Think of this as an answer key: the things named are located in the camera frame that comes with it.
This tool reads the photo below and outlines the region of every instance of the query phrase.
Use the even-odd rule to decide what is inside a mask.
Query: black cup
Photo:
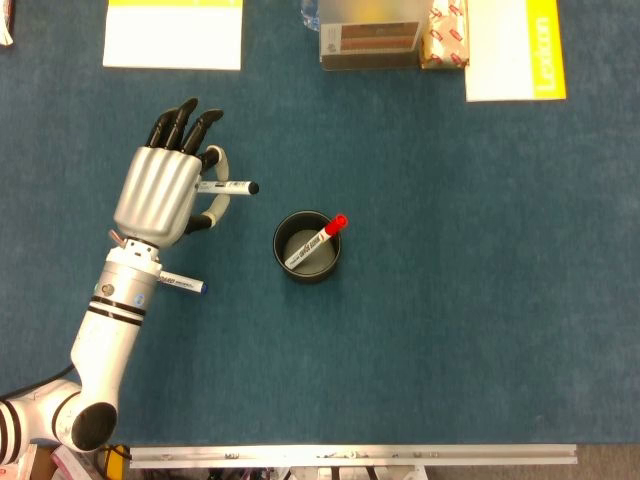
[[[286,260],[284,257],[285,247],[293,235],[302,230],[320,231],[326,227],[330,221],[331,219],[329,217],[320,212],[305,210],[292,213],[285,218],[280,225],[278,225],[278,228],[276,228],[276,233],[273,235],[273,254],[282,269],[295,281],[307,284],[318,283],[331,275],[335,270],[341,251],[339,233],[331,237],[329,240],[333,247],[335,256],[332,259],[328,259],[326,265],[323,265],[319,271],[314,273],[300,273],[287,268],[284,264]]]

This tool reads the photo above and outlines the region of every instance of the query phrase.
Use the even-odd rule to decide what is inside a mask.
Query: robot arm
[[[207,130],[222,117],[209,110],[182,141],[190,99],[162,114],[131,163],[114,220],[126,236],[114,233],[109,252],[71,350],[82,387],[55,380],[13,399],[0,397],[0,465],[17,460],[31,439],[59,441],[89,452],[105,444],[118,417],[118,391],[138,331],[162,280],[160,248],[185,233],[212,228],[229,205],[218,195],[200,215],[190,215],[201,174],[215,166],[228,180],[224,150],[211,146],[195,156]]]

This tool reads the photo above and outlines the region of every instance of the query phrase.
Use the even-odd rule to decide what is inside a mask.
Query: blue table surface
[[[560,2],[569,99],[467,104],[460,72],[327,73],[298,1],[245,2],[241,72],[102,67],[105,2],[21,0],[0,51],[0,392],[58,371],[132,153],[188,96],[236,179],[162,254],[122,382],[129,444],[640,441],[640,2]],[[300,286],[287,214],[342,211]]]

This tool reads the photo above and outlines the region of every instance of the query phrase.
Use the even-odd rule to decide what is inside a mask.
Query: pen holder
[[[321,245],[295,270],[285,265],[290,255],[330,221],[329,217],[320,212],[305,210],[289,215],[278,225],[273,235],[273,254],[285,273],[295,281],[306,284],[318,283],[335,270],[341,251],[339,233]]]

